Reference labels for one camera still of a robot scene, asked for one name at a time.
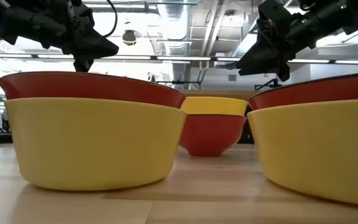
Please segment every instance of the yellow bowl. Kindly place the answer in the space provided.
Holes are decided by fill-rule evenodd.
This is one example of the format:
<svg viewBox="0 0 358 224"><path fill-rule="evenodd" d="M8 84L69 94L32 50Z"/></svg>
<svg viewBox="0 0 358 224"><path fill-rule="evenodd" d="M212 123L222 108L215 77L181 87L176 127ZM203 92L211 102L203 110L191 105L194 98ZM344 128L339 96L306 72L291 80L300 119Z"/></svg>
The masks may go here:
<svg viewBox="0 0 358 224"><path fill-rule="evenodd" d="M278 106L248 117L270 180L358 204L358 100Z"/></svg>
<svg viewBox="0 0 358 224"><path fill-rule="evenodd" d="M39 187L107 190L164 178L186 120L182 110L117 100L6 102L20 172Z"/></svg>
<svg viewBox="0 0 358 224"><path fill-rule="evenodd" d="M222 114L244 116L247 102L223 97L186 97L181 109L188 114Z"/></svg>

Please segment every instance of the red bowl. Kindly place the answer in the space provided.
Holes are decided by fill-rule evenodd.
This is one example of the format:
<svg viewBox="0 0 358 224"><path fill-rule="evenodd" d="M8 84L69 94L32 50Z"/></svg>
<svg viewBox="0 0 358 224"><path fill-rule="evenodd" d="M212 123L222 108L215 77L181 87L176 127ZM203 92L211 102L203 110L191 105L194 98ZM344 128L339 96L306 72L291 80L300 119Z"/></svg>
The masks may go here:
<svg viewBox="0 0 358 224"><path fill-rule="evenodd" d="M80 72L25 72L0 78L8 100L73 97L135 101L180 108L185 95L173 88L131 78Z"/></svg>
<svg viewBox="0 0 358 224"><path fill-rule="evenodd" d="M191 156L221 156L240 140L245 121L243 116L188 115L180 146Z"/></svg>
<svg viewBox="0 0 358 224"><path fill-rule="evenodd" d="M358 99L358 74L323 78L287 85L256 94L249 99L253 110L273 106Z"/></svg>

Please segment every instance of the table surface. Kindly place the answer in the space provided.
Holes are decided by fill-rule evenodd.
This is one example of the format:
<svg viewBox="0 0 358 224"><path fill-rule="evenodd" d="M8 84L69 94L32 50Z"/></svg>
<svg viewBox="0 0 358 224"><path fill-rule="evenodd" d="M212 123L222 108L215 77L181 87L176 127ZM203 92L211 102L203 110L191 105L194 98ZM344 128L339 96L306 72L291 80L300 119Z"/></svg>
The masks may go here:
<svg viewBox="0 0 358 224"><path fill-rule="evenodd" d="M11 144L0 145L0 224L357 223L358 207L309 197L267 180L251 145L220 158L180 149L170 175L143 187L58 192L29 185Z"/></svg>

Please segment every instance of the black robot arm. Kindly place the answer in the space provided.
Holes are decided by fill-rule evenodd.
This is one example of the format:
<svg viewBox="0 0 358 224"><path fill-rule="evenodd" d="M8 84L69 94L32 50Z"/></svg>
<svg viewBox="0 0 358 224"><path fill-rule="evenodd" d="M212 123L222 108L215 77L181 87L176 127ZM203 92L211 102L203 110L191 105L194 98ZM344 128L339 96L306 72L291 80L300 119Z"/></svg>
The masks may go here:
<svg viewBox="0 0 358 224"><path fill-rule="evenodd" d="M358 30L358 0L297 0L304 15L290 14L276 0L259 6L257 42L237 62L240 75L276 73L290 77L289 60L297 52L316 47L316 41L338 29Z"/></svg>
<svg viewBox="0 0 358 224"><path fill-rule="evenodd" d="M72 54L77 71L93 60L113 56L118 46L93 29L92 10L81 0L0 0L0 38L14 45L25 37Z"/></svg>

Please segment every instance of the bowl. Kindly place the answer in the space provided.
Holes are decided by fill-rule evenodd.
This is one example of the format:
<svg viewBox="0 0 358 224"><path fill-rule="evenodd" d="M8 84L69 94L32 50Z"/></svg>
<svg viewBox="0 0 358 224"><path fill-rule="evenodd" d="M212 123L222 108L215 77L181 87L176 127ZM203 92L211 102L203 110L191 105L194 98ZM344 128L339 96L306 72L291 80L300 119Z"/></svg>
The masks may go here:
<svg viewBox="0 0 358 224"><path fill-rule="evenodd" d="M6 102L20 172L55 190L111 190L164 178L186 113L146 103L85 98Z"/></svg>
<svg viewBox="0 0 358 224"><path fill-rule="evenodd" d="M248 118L271 181L358 204L358 100L278 106Z"/></svg>
<svg viewBox="0 0 358 224"><path fill-rule="evenodd" d="M219 157L240 140L245 121L244 116L188 115L180 146L191 156Z"/></svg>
<svg viewBox="0 0 358 224"><path fill-rule="evenodd" d="M180 108L184 94L141 80L81 72L24 72L0 78L8 100L74 97L124 100Z"/></svg>
<svg viewBox="0 0 358 224"><path fill-rule="evenodd" d="M256 94L249 99L253 110L273 106L358 99L358 74L323 78L287 85Z"/></svg>
<svg viewBox="0 0 358 224"><path fill-rule="evenodd" d="M243 116L246 112L247 102L244 100L194 96L187 97L181 109L188 114L223 114Z"/></svg>

